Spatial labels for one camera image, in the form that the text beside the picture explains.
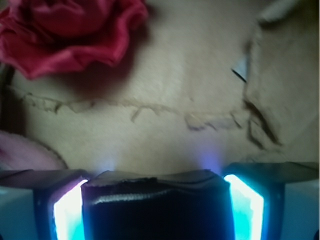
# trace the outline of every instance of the black fabric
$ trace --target black fabric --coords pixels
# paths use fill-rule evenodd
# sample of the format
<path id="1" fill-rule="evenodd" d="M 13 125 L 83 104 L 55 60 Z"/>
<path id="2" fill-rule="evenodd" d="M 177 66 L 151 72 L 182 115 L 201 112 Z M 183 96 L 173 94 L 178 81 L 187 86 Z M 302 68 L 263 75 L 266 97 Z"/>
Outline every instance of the black fabric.
<path id="1" fill-rule="evenodd" d="M 82 185 L 87 240 L 232 240 L 229 184 L 209 170 L 107 171 Z"/>

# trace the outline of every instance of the cardboard sheet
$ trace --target cardboard sheet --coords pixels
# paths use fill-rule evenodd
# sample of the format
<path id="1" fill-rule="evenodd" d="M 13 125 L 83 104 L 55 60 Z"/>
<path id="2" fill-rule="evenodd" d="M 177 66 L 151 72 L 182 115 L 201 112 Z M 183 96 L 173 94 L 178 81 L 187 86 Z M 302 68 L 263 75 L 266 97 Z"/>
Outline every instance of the cardboard sheet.
<path id="1" fill-rule="evenodd" d="M 34 82 L 16 71 L 5 87 L 1 127 L 92 173 L 220 173 L 263 155 L 249 134 L 245 83 L 231 67 L 248 52 L 269 3 L 149 0 L 150 19 L 132 34 L 118 67 L 97 63 Z M 318 161 L 312 147 L 307 160 Z"/>

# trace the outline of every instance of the blue light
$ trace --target blue light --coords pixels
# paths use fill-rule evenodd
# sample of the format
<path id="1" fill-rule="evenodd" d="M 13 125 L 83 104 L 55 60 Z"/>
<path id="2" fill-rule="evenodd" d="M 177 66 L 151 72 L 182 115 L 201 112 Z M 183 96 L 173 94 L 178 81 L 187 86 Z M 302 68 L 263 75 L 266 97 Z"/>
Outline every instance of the blue light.
<path id="1" fill-rule="evenodd" d="M 230 183 L 235 239 L 260 240 L 264 198 L 233 174 L 224 180 Z"/>
<path id="2" fill-rule="evenodd" d="M 87 181 L 82 180 L 79 182 L 53 205 L 54 223 L 58 240 L 85 239 L 81 185 Z"/>

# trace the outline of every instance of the torn cardboard edge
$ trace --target torn cardboard edge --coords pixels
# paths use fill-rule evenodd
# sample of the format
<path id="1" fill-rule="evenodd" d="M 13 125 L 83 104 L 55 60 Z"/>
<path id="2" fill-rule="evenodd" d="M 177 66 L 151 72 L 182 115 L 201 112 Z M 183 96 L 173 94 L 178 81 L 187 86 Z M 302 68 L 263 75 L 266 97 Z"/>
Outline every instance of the torn cardboard edge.
<path id="1" fill-rule="evenodd" d="M 280 145 L 277 135 L 280 124 L 273 116 L 272 111 L 260 104 L 260 56 L 263 28 L 267 24 L 274 24 L 286 19 L 303 1 L 305 0 L 277 0 L 257 17 L 258 24 L 251 42 L 247 84 L 244 87 L 243 99 L 250 106 L 253 116 L 249 120 L 250 137 L 262 149 L 272 149 L 274 146 Z"/>
<path id="2" fill-rule="evenodd" d="M 234 110 L 229 113 L 217 114 L 208 112 L 183 112 L 173 107 L 161 104 L 147 104 L 137 100 L 107 100 L 107 99 L 92 99 L 92 100 L 78 100 L 70 102 L 62 102 L 52 98 L 39 97 L 32 93 L 25 92 L 16 87 L 6 86 L 6 91 L 13 94 L 18 101 L 23 102 L 29 106 L 33 106 L 39 110 L 52 112 L 57 114 L 59 109 L 67 107 L 74 113 L 81 113 L 92 108 L 98 101 L 107 103 L 110 106 L 117 107 L 134 107 L 136 108 L 130 120 L 134 123 L 139 114 L 144 109 L 149 109 L 157 116 L 162 112 L 181 115 L 184 117 L 185 123 L 190 130 L 203 130 L 207 126 L 215 130 L 219 129 L 238 129 L 244 128 L 248 125 L 250 113 L 246 109 Z"/>

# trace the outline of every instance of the rose petal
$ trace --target rose petal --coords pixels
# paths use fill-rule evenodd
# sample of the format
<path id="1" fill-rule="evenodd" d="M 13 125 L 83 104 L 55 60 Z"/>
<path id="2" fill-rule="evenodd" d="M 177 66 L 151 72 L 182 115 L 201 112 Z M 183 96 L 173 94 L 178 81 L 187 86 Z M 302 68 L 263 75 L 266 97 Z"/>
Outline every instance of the rose petal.
<path id="1" fill-rule="evenodd" d="M 34 21 L 47 31 L 62 37 L 76 38 L 92 34 L 105 24 L 115 0 L 66 0 L 48 5 L 31 0 L 29 8 Z"/>
<path id="2" fill-rule="evenodd" d="M 120 12 L 112 12 L 107 24 L 71 44 L 32 44 L 5 26 L 0 30 L 0 61 L 11 64 L 28 79 L 50 73 L 82 71 L 93 61 L 115 66 L 129 44 L 129 30 L 148 16 L 141 0 L 122 0 Z"/>

